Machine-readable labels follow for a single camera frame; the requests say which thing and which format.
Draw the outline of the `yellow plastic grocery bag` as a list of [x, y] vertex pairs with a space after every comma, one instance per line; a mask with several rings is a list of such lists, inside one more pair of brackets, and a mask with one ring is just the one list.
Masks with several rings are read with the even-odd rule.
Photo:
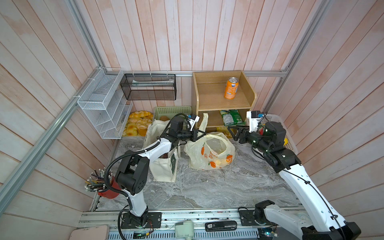
[[220, 132], [208, 133], [184, 147], [190, 158], [189, 167], [195, 170], [218, 170], [231, 164], [236, 156], [235, 146]]

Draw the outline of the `cream canvas tote bag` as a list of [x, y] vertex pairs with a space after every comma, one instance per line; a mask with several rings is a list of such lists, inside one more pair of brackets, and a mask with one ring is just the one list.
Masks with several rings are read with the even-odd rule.
[[[168, 123], [169, 121], [154, 120], [148, 127], [143, 147], [146, 148], [155, 143]], [[160, 155], [157, 159], [150, 160], [149, 167], [154, 181], [170, 183], [176, 181], [180, 150], [180, 147], [173, 148], [170, 152]]]

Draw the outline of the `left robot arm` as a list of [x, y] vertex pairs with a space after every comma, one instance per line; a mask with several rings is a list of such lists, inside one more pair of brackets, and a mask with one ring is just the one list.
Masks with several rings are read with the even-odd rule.
[[148, 206], [144, 200], [150, 163], [169, 153], [180, 141], [195, 142], [206, 133], [195, 128], [200, 117], [176, 114], [167, 124], [158, 139], [148, 147], [113, 160], [104, 171], [104, 185], [114, 193], [125, 196], [128, 201], [128, 219], [133, 227], [144, 227], [148, 222]]

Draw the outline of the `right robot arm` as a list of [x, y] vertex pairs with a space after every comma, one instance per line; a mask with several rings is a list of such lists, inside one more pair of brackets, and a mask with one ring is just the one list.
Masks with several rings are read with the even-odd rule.
[[302, 240], [355, 240], [362, 233], [355, 222], [346, 221], [332, 207], [298, 156], [284, 146], [286, 130], [281, 123], [267, 122], [262, 132], [241, 126], [229, 126], [228, 130], [236, 142], [250, 144], [252, 152], [286, 181], [309, 216], [305, 221], [265, 200], [255, 205], [257, 224], [276, 224]]

